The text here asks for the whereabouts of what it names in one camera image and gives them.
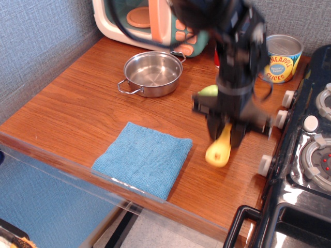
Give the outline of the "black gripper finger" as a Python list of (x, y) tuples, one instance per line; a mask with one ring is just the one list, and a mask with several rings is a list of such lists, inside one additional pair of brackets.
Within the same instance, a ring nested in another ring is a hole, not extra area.
[(238, 148), (249, 130), (248, 123), (236, 123), (231, 129), (230, 144), (232, 148)]
[(229, 122), (229, 118), (220, 116), (208, 116), (207, 128), (212, 140), (217, 140), (222, 134), (225, 124)]

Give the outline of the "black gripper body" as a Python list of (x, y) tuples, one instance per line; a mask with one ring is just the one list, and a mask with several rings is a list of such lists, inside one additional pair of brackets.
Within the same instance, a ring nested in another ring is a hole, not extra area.
[(231, 96), (218, 91), (218, 96), (192, 95), (192, 110), (206, 116), (228, 117), (234, 126), (236, 123), (248, 123), (249, 130), (267, 136), (271, 135), (273, 120), (270, 115), (258, 108), (252, 99), (252, 93)]

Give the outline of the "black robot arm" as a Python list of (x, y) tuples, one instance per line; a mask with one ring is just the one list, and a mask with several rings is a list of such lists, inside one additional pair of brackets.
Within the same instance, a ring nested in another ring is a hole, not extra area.
[(258, 74), (269, 64), (264, 18), (246, 1), (171, 1), (174, 15), (194, 34), (209, 32), (219, 57), (215, 96), (192, 96), (216, 140), (231, 123), (230, 144), (240, 146), (246, 132), (270, 135), (272, 119), (253, 103)]

